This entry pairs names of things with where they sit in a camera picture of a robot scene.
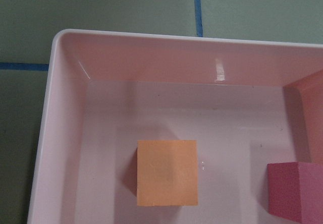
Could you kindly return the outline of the pink plastic bin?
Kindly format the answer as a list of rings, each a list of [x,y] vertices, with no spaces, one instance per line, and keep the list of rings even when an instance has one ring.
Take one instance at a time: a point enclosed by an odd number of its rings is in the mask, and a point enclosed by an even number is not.
[[[141,139],[196,140],[198,205],[139,207]],[[66,29],[28,223],[286,223],[266,167],[322,160],[322,45]]]

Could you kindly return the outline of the orange foam block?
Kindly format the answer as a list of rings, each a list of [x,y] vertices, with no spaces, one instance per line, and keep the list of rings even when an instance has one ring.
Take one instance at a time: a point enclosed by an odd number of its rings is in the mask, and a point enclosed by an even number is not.
[[[198,157],[196,140],[139,140],[137,206],[196,206]]]

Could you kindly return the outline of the red foam block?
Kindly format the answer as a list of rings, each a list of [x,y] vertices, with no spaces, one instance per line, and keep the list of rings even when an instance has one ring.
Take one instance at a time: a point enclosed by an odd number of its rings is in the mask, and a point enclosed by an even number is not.
[[[322,223],[322,165],[267,165],[268,212],[298,223]]]

